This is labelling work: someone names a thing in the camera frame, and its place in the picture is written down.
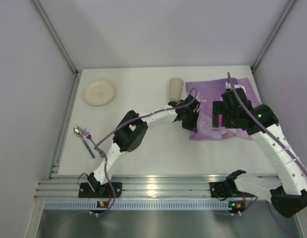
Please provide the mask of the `purple Elsa placemat cloth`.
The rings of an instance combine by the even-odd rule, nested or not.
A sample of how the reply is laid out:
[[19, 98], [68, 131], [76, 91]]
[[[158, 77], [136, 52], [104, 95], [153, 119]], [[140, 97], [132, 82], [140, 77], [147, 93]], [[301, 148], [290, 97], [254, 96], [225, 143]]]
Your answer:
[[217, 79], [211, 81], [195, 81], [185, 84], [186, 91], [197, 89], [196, 99], [200, 102], [199, 116], [197, 120], [197, 132], [189, 136], [193, 141], [214, 141], [239, 137], [251, 140], [251, 137], [242, 129], [228, 129], [224, 127], [212, 127], [212, 107], [214, 101], [221, 101], [221, 94], [226, 91], [228, 79]]

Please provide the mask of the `cream beige cup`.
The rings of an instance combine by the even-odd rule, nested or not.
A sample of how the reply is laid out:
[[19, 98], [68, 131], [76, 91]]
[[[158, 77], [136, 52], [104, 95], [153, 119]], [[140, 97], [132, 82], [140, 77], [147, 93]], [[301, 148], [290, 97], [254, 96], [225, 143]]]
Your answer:
[[184, 81], [181, 78], [169, 80], [169, 101], [179, 101], [183, 91]]

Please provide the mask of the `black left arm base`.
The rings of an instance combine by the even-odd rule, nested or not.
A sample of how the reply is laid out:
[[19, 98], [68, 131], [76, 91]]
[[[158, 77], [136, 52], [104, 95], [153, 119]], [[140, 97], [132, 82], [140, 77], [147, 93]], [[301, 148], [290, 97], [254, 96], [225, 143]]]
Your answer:
[[[121, 197], [123, 184], [120, 182], [113, 182], [112, 186], [115, 190], [116, 198]], [[108, 183], [100, 185], [99, 188], [92, 189], [89, 183], [83, 182], [79, 188], [79, 198], [113, 198], [113, 191]]]

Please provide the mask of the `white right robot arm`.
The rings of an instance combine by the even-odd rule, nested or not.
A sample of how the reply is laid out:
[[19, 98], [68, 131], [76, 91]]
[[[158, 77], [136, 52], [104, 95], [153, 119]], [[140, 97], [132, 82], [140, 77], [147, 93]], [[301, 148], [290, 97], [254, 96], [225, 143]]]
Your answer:
[[248, 193], [270, 202], [283, 217], [289, 218], [307, 207], [307, 170], [285, 138], [279, 121], [265, 104], [253, 107], [242, 88], [232, 88], [213, 102], [212, 126], [239, 128], [247, 132], [268, 158], [280, 183], [237, 170], [211, 186], [213, 197]]

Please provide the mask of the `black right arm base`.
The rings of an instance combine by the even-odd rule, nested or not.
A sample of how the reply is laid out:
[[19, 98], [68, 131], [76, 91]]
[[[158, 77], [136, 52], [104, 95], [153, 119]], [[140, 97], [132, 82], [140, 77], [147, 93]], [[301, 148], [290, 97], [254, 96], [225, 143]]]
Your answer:
[[225, 181], [210, 182], [209, 183], [211, 197], [220, 200], [227, 198], [243, 198], [244, 194], [232, 188]]

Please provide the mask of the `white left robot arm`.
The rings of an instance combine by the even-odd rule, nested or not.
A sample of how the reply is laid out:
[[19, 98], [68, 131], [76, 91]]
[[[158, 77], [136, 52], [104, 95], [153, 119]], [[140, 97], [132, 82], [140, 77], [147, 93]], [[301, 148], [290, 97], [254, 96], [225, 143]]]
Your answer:
[[126, 113], [118, 126], [107, 136], [94, 144], [103, 161], [88, 176], [93, 187], [108, 183], [116, 161], [124, 154], [133, 152], [142, 143], [148, 129], [165, 123], [180, 121], [182, 128], [197, 132], [200, 102], [192, 95], [185, 100], [170, 101], [164, 107], [143, 114], [131, 110]]

